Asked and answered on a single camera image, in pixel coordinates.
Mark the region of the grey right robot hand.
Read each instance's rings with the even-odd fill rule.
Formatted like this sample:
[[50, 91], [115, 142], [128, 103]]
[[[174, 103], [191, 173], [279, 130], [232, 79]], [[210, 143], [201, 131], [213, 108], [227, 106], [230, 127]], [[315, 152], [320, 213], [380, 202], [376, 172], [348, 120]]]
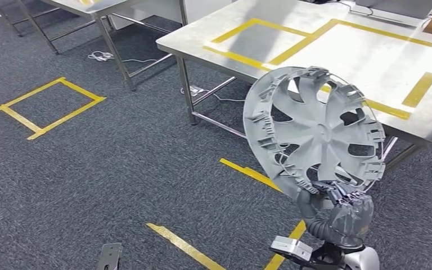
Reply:
[[330, 199], [333, 208], [327, 219], [322, 218], [313, 206], [319, 195], [301, 190], [297, 204], [307, 231], [342, 248], [362, 247], [374, 212], [372, 197], [337, 181], [317, 181], [315, 186], [320, 195]]

